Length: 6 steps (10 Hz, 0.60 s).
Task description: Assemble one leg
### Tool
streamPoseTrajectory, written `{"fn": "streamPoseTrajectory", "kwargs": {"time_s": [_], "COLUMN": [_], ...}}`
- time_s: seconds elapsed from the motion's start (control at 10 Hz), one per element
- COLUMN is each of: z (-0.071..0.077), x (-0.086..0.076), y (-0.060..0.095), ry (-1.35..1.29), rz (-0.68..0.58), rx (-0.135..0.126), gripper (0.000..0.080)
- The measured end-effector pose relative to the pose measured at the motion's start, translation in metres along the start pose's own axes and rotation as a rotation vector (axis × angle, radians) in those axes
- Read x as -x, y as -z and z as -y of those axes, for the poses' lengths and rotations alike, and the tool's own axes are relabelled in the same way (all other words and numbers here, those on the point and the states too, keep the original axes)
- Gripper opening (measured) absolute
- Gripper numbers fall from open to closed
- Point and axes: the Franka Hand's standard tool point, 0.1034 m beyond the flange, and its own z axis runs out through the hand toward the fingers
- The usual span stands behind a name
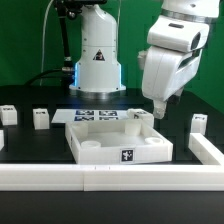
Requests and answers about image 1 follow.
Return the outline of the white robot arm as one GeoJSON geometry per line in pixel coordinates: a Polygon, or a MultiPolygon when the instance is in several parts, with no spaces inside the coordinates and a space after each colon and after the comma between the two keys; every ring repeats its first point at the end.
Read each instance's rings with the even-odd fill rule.
{"type": "MultiPolygon", "coordinates": [[[[166,105],[178,102],[196,75],[220,2],[163,0],[161,14],[148,32],[150,48],[138,53],[142,94],[153,101],[155,118],[164,117],[166,105]]],[[[82,54],[74,66],[72,92],[105,99],[126,89],[117,61],[117,28],[114,18],[97,4],[82,8],[82,54]]]]}

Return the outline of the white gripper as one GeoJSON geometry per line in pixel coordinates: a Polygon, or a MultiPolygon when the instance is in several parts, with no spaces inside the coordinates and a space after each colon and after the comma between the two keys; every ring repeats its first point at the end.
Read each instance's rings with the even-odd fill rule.
{"type": "Polygon", "coordinates": [[[201,50],[189,53],[151,46],[138,53],[138,63],[143,71],[142,94],[156,100],[153,102],[153,116],[162,119],[166,112],[165,101],[178,105],[181,97],[174,95],[197,73],[201,50]]]}

